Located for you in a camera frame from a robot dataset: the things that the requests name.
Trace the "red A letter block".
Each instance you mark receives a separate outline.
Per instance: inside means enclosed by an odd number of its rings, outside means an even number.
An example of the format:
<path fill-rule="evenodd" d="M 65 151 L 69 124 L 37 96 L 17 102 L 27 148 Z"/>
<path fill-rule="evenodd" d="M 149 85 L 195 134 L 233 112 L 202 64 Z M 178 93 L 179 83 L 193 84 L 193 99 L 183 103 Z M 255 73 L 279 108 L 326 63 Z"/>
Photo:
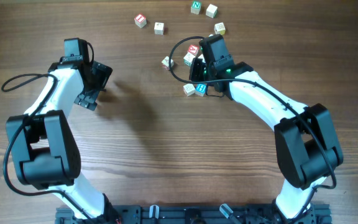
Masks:
<path fill-rule="evenodd" d="M 190 45 L 188 48 L 188 53 L 197 56 L 200 48 L 197 45 Z"/>

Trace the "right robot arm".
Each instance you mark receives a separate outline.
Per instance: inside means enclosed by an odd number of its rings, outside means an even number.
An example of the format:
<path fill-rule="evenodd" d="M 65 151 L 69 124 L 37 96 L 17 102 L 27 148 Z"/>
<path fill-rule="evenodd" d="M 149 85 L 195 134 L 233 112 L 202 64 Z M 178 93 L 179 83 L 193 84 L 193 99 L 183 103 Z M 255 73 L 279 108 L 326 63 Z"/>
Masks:
<path fill-rule="evenodd" d="M 194 59 L 188 83 L 214 86 L 252 110 L 273 130 L 277 163 L 285 180 L 271 203 L 243 207 L 140 208 L 138 223 L 331 223 L 327 204 L 313 204 L 318 189 L 342 164 L 343 154 L 327 108 L 293 101 L 244 62 L 235 63 L 220 34 L 198 39 L 203 58 Z"/>

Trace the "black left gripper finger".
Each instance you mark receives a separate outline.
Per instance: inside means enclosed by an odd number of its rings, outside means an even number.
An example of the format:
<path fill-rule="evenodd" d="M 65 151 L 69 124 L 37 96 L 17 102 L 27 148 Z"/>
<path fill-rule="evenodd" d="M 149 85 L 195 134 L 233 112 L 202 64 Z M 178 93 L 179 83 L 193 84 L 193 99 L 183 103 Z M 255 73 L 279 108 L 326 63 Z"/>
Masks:
<path fill-rule="evenodd" d="M 111 74 L 112 74 L 111 67 L 99 63 L 97 61 L 94 61 L 92 66 L 94 88 L 99 90 L 105 89 L 105 86 Z"/>
<path fill-rule="evenodd" d="M 74 104 L 80 105 L 88 110 L 94 111 L 98 105 L 96 102 L 98 95 L 99 95 L 98 90 L 83 91 L 76 97 Z"/>

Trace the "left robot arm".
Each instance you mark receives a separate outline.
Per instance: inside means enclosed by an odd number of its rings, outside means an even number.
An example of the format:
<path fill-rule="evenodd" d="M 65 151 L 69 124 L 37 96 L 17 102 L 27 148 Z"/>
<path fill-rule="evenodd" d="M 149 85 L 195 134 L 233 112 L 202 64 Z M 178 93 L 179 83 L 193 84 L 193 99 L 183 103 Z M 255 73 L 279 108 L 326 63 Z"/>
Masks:
<path fill-rule="evenodd" d="M 48 82 L 24 114 L 6 121 L 4 180 L 20 195 L 60 198 L 68 208 L 58 210 L 57 223 L 119 223 L 107 196 L 81 173 L 80 151 L 67 121 L 73 105 L 96 109 L 112 68 L 94 60 L 86 40 L 66 39 L 64 51 L 44 75 L 28 74 L 29 82 L 43 77 Z"/>

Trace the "red O letter block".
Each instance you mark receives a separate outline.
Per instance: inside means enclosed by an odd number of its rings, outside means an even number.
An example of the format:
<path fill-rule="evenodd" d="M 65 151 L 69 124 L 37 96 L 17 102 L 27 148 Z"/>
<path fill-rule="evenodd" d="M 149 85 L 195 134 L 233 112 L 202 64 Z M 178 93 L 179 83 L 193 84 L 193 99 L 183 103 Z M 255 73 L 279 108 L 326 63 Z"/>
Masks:
<path fill-rule="evenodd" d="M 169 56 L 166 56 L 161 62 L 161 66 L 166 70 L 170 70 L 170 68 L 173 68 L 174 65 L 174 61 L 172 59 L 169 60 Z"/>

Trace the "red Y letter block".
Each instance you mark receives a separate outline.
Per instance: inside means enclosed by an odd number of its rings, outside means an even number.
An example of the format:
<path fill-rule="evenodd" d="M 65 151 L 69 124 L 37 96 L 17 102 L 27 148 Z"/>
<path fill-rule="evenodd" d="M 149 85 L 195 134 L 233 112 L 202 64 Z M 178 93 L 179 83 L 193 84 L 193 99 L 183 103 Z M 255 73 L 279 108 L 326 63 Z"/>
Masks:
<path fill-rule="evenodd" d="M 191 96 L 195 94 L 195 86 L 191 83 L 187 83 L 183 86 L 183 91 L 185 92 L 186 96 Z"/>

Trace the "blue top wooden block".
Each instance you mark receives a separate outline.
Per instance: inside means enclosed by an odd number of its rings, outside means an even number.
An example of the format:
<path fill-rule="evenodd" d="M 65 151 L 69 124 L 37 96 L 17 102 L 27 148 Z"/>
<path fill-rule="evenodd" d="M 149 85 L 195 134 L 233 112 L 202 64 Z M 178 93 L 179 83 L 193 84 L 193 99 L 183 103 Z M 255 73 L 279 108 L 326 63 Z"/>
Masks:
<path fill-rule="evenodd" d="M 196 88 L 195 88 L 195 94 L 198 96 L 204 96 L 206 93 L 206 89 L 207 89 L 207 85 L 206 84 L 197 84 Z"/>

